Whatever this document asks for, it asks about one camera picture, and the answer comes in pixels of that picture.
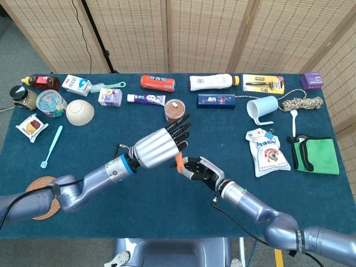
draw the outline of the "yellow tape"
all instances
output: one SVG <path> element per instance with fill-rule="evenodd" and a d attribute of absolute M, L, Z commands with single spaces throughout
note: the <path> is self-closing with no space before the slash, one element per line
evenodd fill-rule
<path fill-rule="evenodd" d="M 282 257 L 282 251 L 279 249 L 274 250 L 274 255 L 276 258 L 276 267 L 283 267 L 283 257 Z"/>

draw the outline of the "red can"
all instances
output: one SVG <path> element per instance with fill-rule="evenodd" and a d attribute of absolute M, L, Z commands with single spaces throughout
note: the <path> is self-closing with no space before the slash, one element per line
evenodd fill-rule
<path fill-rule="evenodd" d="M 170 78 L 162 78 L 157 76 L 142 75 L 141 86 L 143 88 L 164 91 L 164 92 L 174 92 L 175 81 Z"/>

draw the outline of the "green towel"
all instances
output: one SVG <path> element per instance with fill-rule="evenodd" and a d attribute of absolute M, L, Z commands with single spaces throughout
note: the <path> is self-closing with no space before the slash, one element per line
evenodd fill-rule
<path fill-rule="evenodd" d="M 317 174 L 339 174 L 334 141 L 331 137 L 300 135 L 292 140 L 294 168 Z"/>

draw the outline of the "gray carpet floor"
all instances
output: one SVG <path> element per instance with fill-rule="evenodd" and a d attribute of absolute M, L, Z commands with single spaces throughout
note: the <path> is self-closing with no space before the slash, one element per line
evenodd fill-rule
<path fill-rule="evenodd" d="M 16 25 L 10 19 L 2 17 L 0 17 L 0 61 L 0 108 L 13 106 L 8 97 L 8 92 L 11 87 L 21 84 L 21 78 L 32 73 L 50 72 L 50 69 Z M 0 148 L 3 145 L 11 114 L 12 110 L 0 113 Z M 250 259 L 253 247 L 254 240 L 251 238 L 245 239 L 247 262 Z M 0 233 L 0 267 L 97 267 L 103 266 L 105 262 L 111 260 L 112 249 L 113 239 L 4 240 L 1 239 Z M 233 257 L 239 258 L 236 239 L 231 239 L 231 249 Z M 284 266 L 318 266 L 304 255 L 297 255 L 292 258 L 287 253 L 283 253 L 283 257 Z M 318 256 L 318 259 L 325 267 L 344 266 L 326 260 L 321 256 Z M 275 266 L 274 250 L 259 244 L 251 266 Z"/>

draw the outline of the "white bowl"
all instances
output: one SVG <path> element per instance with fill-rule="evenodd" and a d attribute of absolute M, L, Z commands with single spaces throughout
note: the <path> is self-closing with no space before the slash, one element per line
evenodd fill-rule
<path fill-rule="evenodd" d="M 87 101 L 74 100 L 68 104 L 66 116 L 71 124 L 82 126 L 94 117 L 94 108 Z"/>

